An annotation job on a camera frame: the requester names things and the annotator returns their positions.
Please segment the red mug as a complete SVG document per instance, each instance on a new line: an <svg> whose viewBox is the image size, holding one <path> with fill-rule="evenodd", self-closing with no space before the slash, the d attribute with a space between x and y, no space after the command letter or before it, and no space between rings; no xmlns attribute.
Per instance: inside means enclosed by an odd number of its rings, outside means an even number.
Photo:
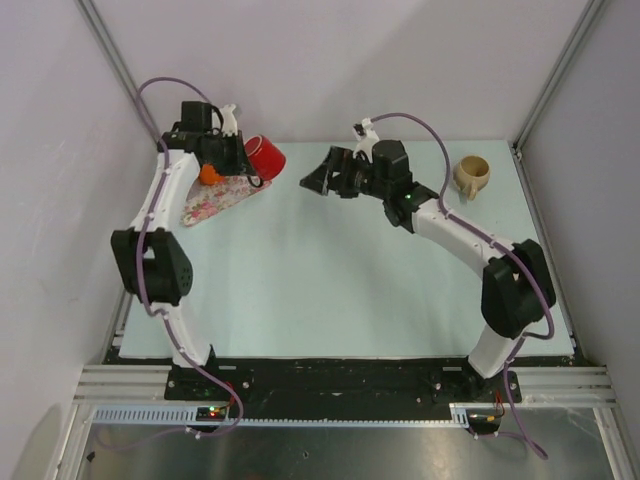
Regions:
<svg viewBox="0 0 640 480"><path fill-rule="evenodd" d="M286 156L263 135L249 138L245 151L254 170L265 181L273 180L285 168Z"/></svg>

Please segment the orange mug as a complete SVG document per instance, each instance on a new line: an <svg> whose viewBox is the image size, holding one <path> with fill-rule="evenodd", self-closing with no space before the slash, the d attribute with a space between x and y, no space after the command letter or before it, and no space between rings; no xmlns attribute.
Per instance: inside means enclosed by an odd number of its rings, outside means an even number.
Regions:
<svg viewBox="0 0 640 480"><path fill-rule="evenodd" d="M225 177L220 175L213 165L205 164L201 167L199 173L199 182L204 186L213 186L219 184L225 180Z"/></svg>

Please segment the beige mug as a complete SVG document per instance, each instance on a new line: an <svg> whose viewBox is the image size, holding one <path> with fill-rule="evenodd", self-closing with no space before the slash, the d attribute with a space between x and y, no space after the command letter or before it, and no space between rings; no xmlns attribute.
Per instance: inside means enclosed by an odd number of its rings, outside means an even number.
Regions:
<svg viewBox="0 0 640 480"><path fill-rule="evenodd" d="M470 155L455 165L453 181L459 192L469 201L473 201L488 184L490 174L490 165L483 157Z"/></svg>

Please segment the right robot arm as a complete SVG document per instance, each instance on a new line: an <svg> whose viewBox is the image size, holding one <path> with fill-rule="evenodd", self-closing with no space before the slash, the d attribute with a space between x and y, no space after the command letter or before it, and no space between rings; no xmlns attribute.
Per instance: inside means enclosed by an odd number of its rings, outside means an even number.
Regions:
<svg viewBox="0 0 640 480"><path fill-rule="evenodd" d="M450 210L435 191L417 182L398 140L355 150L333 146L300 186L321 196L369 196L381 201L395 227L443 247L481 280L483 331L463 367L462 388L476 401L498 388L497 375L513 361L530 327L552 318L556 294L542 247L534 240L507 242Z"/></svg>

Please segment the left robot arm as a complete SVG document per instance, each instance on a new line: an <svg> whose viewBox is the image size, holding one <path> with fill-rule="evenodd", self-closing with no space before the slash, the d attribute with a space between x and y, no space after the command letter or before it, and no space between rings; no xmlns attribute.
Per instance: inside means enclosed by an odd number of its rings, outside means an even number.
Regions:
<svg viewBox="0 0 640 480"><path fill-rule="evenodd" d="M212 346L200 332L189 301L193 264L176 237L187 196L204 166L222 177L255 177L238 125L239 108L184 101L173 128L156 136L157 166L139 213L130 226L115 230L110 244L125 290L148 316L162 323L173 363L195 366L187 387L201 399L221 389L220 372L206 365Z"/></svg>

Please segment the floral tray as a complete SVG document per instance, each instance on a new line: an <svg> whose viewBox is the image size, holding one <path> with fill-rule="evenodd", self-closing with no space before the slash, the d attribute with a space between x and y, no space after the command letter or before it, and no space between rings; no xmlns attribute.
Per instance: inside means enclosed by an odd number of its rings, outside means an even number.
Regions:
<svg viewBox="0 0 640 480"><path fill-rule="evenodd" d="M267 189L271 184L271 181L261 181L256 187L242 176L226 177L211 186L197 180L187 194L181 216L182 225L193 227Z"/></svg>

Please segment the left controller board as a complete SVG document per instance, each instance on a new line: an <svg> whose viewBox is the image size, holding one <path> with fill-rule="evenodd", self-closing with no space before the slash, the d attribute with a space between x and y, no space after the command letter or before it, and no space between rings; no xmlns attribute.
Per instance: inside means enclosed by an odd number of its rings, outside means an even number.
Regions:
<svg viewBox="0 0 640 480"><path fill-rule="evenodd" d="M198 407L196 410L197 421L222 421L227 418L228 408L226 406L206 406Z"/></svg>

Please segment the controller board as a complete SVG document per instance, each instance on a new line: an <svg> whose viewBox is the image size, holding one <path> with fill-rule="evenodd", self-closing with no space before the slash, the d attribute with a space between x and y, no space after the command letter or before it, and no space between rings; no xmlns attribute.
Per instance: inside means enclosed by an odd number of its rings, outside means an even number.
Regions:
<svg viewBox="0 0 640 480"><path fill-rule="evenodd" d="M503 415L489 411L468 411L468 431L471 434L486 436L498 432Z"/></svg>
<svg viewBox="0 0 640 480"><path fill-rule="evenodd" d="M196 410L197 421L222 421L227 418L228 408L226 406L206 406L198 407Z"/></svg>

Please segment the right controller board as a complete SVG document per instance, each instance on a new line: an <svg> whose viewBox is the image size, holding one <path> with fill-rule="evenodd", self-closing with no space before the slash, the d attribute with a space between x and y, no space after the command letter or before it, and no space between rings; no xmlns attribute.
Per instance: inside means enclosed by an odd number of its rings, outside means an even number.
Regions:
<svg viewBox="0 0 640 480"><path fill-rule="evenodd" d="M471 434L486 436L498 432L503 415L489 411L468 411L468 431Z"/></svg>

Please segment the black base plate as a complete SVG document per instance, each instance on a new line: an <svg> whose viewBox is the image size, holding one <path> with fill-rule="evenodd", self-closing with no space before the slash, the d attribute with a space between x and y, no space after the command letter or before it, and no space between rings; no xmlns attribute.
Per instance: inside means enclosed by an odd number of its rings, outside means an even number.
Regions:
<svg viewBox="0 0 640 480"><path fill-rule="evenodd" d="M172 366L164 397L226 403L247 420L443 420L451 403L522 399L515 373L488 380L461 359L212 359L202 373Z"/></svg>

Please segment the left corner aluminium post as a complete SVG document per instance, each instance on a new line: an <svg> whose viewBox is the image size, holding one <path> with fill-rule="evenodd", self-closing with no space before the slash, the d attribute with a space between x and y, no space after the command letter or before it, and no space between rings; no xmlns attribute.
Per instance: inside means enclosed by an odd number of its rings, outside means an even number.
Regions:
<svg viewBox="0 0 640 480"><path fill-rule="evenodd" d="M153 147L153 151L157 153L157 139L154 133L154 131L158 129L157 124L146 102L138 92L139 84L134 79L96 3L92 0L75 0L74 4L115 76L118 85L125 94L128 103L134 109L136 117L143 127L145 136Z"/></svg>

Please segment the corner aluminium post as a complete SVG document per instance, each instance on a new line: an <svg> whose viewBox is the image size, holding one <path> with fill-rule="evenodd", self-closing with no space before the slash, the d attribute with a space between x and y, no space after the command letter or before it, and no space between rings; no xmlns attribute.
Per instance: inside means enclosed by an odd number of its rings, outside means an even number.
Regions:
<svg viewBox="0 0 640 480"><path fill-rule="evenodd" d="M589 0L586 2L576 24L557 57L543 87L519 128L512 144L512 150L521 156L531 134L542 119L545 110L553 100L561 84L569 74L587 40L597 27L610 1Z"/></svg>
<svg viewBox="0 0 640 480"><path fill-rule="evenodd" d="M145 136L153 147L153 151L157 153L157 139L154 133L154 131L158 129L157 124L146 102L138 92L139 84L134 79L96 3L92 0L75 0L74 4L115 76L118 85L125 94L128 103L134 109L136 117L143 127Z"/></svg>

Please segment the aluminium frame rail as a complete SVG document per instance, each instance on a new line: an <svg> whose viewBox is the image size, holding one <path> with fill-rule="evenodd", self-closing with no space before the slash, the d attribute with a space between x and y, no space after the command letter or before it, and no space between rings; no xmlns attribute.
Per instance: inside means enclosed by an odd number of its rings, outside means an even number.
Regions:
<svg viewBox="0 0 640 480"><path fill-rule="evenodd" d="M616 401L612 383L603 367L511 367L506 376L488 382L483 394L453 392L454 367L428 369L418 365L385 367L293 366L273 364L248 372L223 370L242 401L251 402L275 394L303 393L338 397L346 394L407 393L434 397L445 403L489 401L498 389L509 389L516 403L565 406L598 406ZM174 373L164 366L90 366L80 377L76 402L222 402L231 398L227 389L188 370Z"/></svg>

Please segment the right corner aluminium post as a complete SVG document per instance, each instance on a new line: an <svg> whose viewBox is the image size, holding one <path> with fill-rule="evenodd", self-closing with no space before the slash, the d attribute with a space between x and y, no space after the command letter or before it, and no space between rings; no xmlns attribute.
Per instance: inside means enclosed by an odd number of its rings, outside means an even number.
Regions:
<svg viewBox="0 0 640 480"><path fill-rule="evenodd" d="M531 134L542 119L545 110L553 100L561 84L569 74L587 40L597 27L610 1L589 0L586 2L576 24L557 57L543 87L519 128L512 144L512 150L521 156Z"/></svg>

